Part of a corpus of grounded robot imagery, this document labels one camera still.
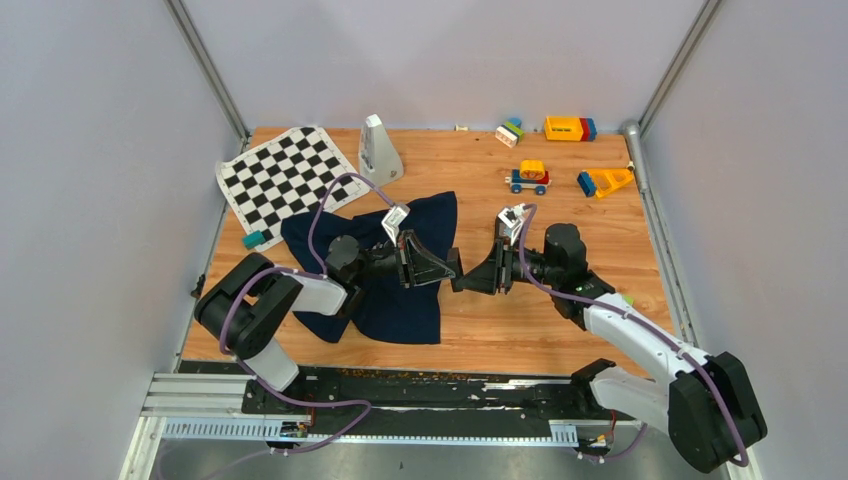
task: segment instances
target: wooden tabletop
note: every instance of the wooden tabletop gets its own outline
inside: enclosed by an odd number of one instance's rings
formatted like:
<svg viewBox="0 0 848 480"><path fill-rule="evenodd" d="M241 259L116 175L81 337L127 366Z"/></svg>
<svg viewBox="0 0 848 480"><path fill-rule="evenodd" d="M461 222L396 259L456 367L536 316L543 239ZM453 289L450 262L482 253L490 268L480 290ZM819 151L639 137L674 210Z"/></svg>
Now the wooden tabletop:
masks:
<svg viewBox="0 0 848 480"><path fill-rule="evenodd" d="M284 128L259 128L253 146L283 133ZM330 137L357 167L359 130L328 129ZM406 174L384 188L395 201L453 190L458 201L454 246L465 270L479 264L492 247L492 226L501 208L521 202L539 205L527 239L528 248L541 248L552 223L574 223L588 248L590 268L619 292L635 299L634 306L672 332L656 260L635 185L598 200L586 198L576 177L586 168L622 168L629 160L624 139L600 135L591 143L548 142L528 133L510 149L488 132L391 130L389 135L403 159ZM510 193L504 183L521 160L544 161L551 174L548 193L530 190ZM337 210L343 217L385 209L372 193ZM209 270L206 288L217 283L248 252L244 230L229 212ZM298 266L285 243L264 252L275 263ZM289 314L277 339L298 363L351 367L504 373L568 374L600 358L608 358L633 373L644 374L618 349L581 331L554 310L549 296L535 287L517 284L509 295L453 293L443 283L439 291L442 342L438 345L398 345L371 340L351 323L337 344L313 335ZM196 322L192 324L183 358L221 359L218 342Z"/></svg>

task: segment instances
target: checkerboard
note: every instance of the checkerboard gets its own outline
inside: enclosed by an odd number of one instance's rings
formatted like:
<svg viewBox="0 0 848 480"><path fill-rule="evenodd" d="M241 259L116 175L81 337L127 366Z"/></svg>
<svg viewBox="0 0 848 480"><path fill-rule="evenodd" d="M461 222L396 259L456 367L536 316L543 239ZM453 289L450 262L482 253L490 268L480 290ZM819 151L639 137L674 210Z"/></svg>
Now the checkerboard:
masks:
<svg viewBox="0 0 848 480"><path fill-rule="evenodd" d="M330 183L345 172L356 172L323 128L292 128L234 160L220 163L216 177L247 234L261 232L265 251L282 240L284 218L314 211ZM368 193L351 177L339 181L327 199L332 212Z"/></svg>

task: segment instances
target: green object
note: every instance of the green object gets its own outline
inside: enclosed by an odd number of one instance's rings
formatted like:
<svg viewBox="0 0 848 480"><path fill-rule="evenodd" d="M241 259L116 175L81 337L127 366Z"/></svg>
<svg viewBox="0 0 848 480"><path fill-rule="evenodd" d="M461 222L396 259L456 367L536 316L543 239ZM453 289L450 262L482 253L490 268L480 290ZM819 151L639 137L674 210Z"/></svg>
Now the green object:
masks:
<svg viewBox="0 0 848 480"><path fill-rule="evenodd" d="M265 237L262 236L262 232L253 232L250 235L241 239L241 242L244 244L244 248L248 250L253 250L265 243Z"/></svg>
<svg viewBox="0 0 848 480"><path fill-rule="evenodd" d="M506 122L506 123L503 124L503 126L507 130L509 130L510 132L514 133L518 137L519 140L521 140L521 138L524 137L524 130L518 128L512 122Z"/></svg>

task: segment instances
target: white wall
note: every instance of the white wall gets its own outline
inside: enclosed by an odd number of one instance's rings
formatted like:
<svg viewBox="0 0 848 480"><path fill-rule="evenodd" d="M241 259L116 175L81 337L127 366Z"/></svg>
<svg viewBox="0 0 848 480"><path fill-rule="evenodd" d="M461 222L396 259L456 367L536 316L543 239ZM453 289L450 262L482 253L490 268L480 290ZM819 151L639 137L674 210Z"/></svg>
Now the white wall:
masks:
<svg viewBox="0 0 848 480"><path fill-rule="evenodd" d="M117 477L236 140L163 2L0 4L0 478Z"/></svg>
<svg viewBox="0 0 848 480"><path fill-rule="evenodd" d="M700 0L186 0L250 127L641 115Z"/></svg>
<svg viewBox="0 0 848 480"><path fill-rule="evenodd" d="M698 336L748 368L769 480L844 478L848 5L725 2L646 148Z"/></svg>

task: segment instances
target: dark blue cloth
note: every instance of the dark blue cloth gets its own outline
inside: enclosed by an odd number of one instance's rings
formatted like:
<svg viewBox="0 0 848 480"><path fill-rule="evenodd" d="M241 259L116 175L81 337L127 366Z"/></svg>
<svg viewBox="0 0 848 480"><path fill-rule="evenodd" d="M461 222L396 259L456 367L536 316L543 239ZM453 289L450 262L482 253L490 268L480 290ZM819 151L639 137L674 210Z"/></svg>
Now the dark blue cloth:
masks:
<svg viewBox="0 0 848 480"><path fill-rule="evenodd" d="M400 225L412 229L418 239L437 257L444 259L453 246L456 233L456 195L445 192L413 200L407 204L409 216ZM350 235L363 248L386 241L380 221L386 210L351 218L323 213L315 226L313 244L321 258L327 257L330 242L340 235ZM307 272L320 273L306 239L314 213L291 216L283 221L281 233L294 257ZM439 283L423 287L403 288L397 276L389 275L366 281L362 303L350 318L327 317L317 313L295 313L312 333L327 342L336 343L350 320L365 336L391 343L439 343Z"/></svg>

